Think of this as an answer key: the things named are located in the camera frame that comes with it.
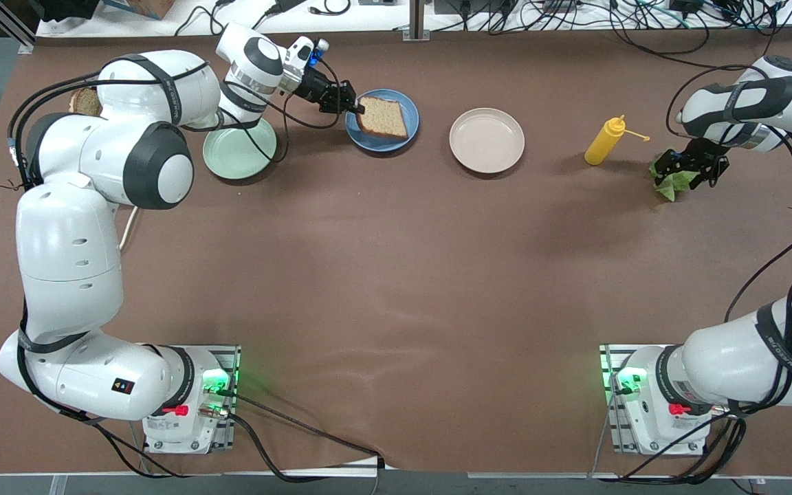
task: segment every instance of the cardboard box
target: cardboard box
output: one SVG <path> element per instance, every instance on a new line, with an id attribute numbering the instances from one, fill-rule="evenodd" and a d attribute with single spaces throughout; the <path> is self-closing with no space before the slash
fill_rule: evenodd
<path id="1" fill-rule="evenodd" d="M 157 20 L 163 19 L 173 7 L 173 0 L 103 0 L 103 3 Z"/>

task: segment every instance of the squeeze bottle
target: squeeze bottle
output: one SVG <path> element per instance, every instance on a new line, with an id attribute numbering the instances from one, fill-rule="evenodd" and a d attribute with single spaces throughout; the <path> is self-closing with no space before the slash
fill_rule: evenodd
<path id="1" fill-rule="evenodd" d="M 644 141 L 650 141 L 648 135 L 640 135 L 625 129 L 624 115 L 613 117 L 609 121 L 604 122 L 604 126 L 601 128 L 601 131 L 597 133 L 595 140 L 591 142 L 588 150 L 585 150 L 585 162 L 588 163 L 588 165 L 600 165 L 600 163 L 606 159 L 607 155 L 610 154 L 610 151 L 613 150 L 616 143 L 619 143 L 619 139 L 622 138 L 625 132 L 637 135 L 638 138 L 643 138 Z"/>

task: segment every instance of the green plate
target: green plate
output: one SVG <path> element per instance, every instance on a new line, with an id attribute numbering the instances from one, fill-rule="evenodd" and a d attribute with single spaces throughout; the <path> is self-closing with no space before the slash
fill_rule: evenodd
<path id="1" fill-rule="evenodd" d="M 223 179 L 245 179 L 264 170 L 269 161 L 265 155 L 273 157 L 277 149 L 277 134 L 265 119 L 249 129 L 249 134 L 265 151 L 264 155 L 243 129 L 222 129 L 207 134 L 203 141 L 203 160 L 210 172 Z"/>

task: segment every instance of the plate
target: plate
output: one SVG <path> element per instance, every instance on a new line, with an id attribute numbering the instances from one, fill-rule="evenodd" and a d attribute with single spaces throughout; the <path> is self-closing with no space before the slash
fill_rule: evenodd
<path id="1" fill-rule="evenodd" d="M 386 153 L 387 151 L 398 150 L 414 139 L 415 134 L 417 134 L 417 128 L 421 125 L 421 116 L 417 113 L 417 107 L 411 98 L 392 89 L 373 89 L 365 91 L 365 93 L 356 97 L 356 100 L 364 96 L 375 96 L 382 98 L 382 100 L 399 101 L 399 108 L 402 110 L 402 120 L 405 121 L 405 129 L 408 131 L 408 139 L 399 140 L 366 134 L 359 129 L 359 122 L 356 122 L 355 113 L 348 113 L 345 117 L 346 132 L 354 143 L 369 151 Z"/>
<path id="2" fill-rule="evenodd" d="M 277 134 L 265 119 L 249 129 L 249 134 L 265 155 L 274 156 Z M 213 131 L 203 141 L 203 160 L 207 168 L 223 179 L 245 179 L 261 172 L 269 161 L 265 155 L 246 137 L 243 129 Z"/>
<path id="3" fill-rule="evenodd" d="M 448 141 L 463 166 L 481 173 L 503 172 L 525 152 L 521 126 L 511 115 L 497 109 L 473 109 L 460 115 Z"/>

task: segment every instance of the brown table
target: brown table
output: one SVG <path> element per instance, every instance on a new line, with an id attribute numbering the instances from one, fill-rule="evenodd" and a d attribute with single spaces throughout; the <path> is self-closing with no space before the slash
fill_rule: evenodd
<path id="1" fill-rule="evenodd" d="M 666 50 L 701 34 L 635 36 Z M 380 159 L 355 148 L 342 125 L 290 126 L 289 159 L 261 180 L 234 183 L 208 172 L 204 136 L 188 135 L 194 190 L 175 210 L 139 217 L 123 257 L 126 300 L 104 329 L 162 344 L 239 342 L 245 391 L 374 447 L 390 466 L 588 471 L 606 413 L 597 346 L 682 342 L 719 322 L 748 275 L 792 239 L 785 151 L 734 151 L 716 188 L 678 203 L 653 191 L 648 162 L 685 145 L 663 116 L 694 68 L 601 32 L 442 34 L 424 44 L 396 34 L 327 38 L 327 60 L 359 91 L 392 87 L 415 101 L 414 144 Z M 158 48 L 201 54 L 221 75 L 215 42 L 36 47 L 19 60 L 0 107 L 0 181 L 17 177 L 4 127 L 28 94 Z M 715 32 L 692 60 L 750 63 L 763 42 Z M 771 51 L 792 56 L 792 32 Z M 59 100 L 47 110 L 65 107 Z M 471 175 L 450 154 L 450 125 L 472 107 L 502 109 L 524 128 L 524 157 L 506 175 Z M 289 108 L 323 120 L 310 104 Z M 653 140 L 626 137 L 604 165 L 586 166 L 582 151 L 623 113 L 629 129 Z M 278 126 L 275 113 L 268 118 Z M 18 198 L 0 188 L 0 344 L 20 316 Z M 792 255 L 736 314 L 779 298 L 790 279 Z M 283 467 L 361 457 L 241 410 Z M 263 469 L 242 433 L 232 453 L 163 461 L 186 472 Z M 599 470 L 639 461 L 604 448 Z M 674 473 L 680 463 L 650 472 Z M 100 435 L 0 377 L 0 472 L 111 470 L 123 467 Z M 792 476 L 792 408 L 754 417 L 727 472 Z"/>

